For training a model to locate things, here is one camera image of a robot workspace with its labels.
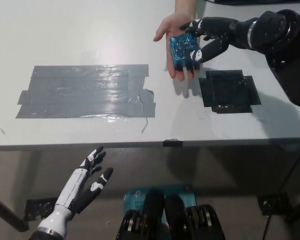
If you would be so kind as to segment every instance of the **black joint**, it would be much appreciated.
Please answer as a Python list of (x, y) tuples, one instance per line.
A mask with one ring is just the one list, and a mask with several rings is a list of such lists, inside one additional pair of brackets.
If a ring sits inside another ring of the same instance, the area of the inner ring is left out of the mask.
[(289, 24), (285, 16), (272, 11), (266, 11), (252, 28), (252, 48), (279, 41), (285, 36), (288, 28)]
[(183, 147), (184, 142), (178, 139), (167, 139), (162, 142), (162, 147)]

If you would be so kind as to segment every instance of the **black tape square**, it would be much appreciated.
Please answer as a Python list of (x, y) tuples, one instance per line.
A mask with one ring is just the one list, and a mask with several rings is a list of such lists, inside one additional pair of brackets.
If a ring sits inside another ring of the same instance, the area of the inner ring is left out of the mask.
[(242, 70), (206, 71), (199, 83), (204, 106), (215, 113), (252, 113), (251, 105), (261, 104), (252, 76)]

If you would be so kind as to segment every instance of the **blue block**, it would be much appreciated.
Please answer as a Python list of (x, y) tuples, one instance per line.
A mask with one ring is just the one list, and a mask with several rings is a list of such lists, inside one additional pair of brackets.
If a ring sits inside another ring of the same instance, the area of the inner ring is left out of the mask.
[(191, 68), (193, 61), (190, 53), (199, 49), (197, 38), (190, 33), (170, 37), (170, 53), (174, 68), (178, 71), (182, 71), (183, 67)]

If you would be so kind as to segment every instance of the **human hand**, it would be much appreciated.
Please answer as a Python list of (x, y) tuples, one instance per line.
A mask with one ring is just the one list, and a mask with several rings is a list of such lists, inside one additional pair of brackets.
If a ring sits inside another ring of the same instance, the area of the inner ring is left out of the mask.
[[(168, 72), (170, 74), (170, 77), (172, 79), (175, 79), (176, 77), (183, 81), (185, 79), (185, 74), (183, 71), (177, 71), (174, 68), (172, 56), (170, 54), (170, 37), (179, 36), (181, 34), (184, 34), (184, 30), (180, 30), (180, 26), (184, 25), (185, 23), (191, 22), (193, 18), (186, 13), (182, 12), (175, 12), (171, 14), (170, 16), (166, 17), (160, 24), (159, 28), (156, 31), (156, 34), (153, 38), (154, 42), (160, 41), (163, 36), (165, 35), (165, 41), (166, 41), (166, 64), (168, 68)], [(193, 79), (194, 78), (194, 70), (188, 69), (188, 78)]]

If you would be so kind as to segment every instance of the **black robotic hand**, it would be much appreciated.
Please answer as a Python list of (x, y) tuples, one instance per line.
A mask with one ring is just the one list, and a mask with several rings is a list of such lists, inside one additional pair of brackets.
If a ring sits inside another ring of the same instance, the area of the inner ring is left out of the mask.
[(266, 11), (259, 18), (238, 21), (225, 17), (204, 17), (183, 24), (180, 29), (212, 42), (190, 54), (192, 60), (207, 62), (225, 52), (229, 45), (265, 54), (264, 47), (279, 41), (289, 25), (285, 16)]

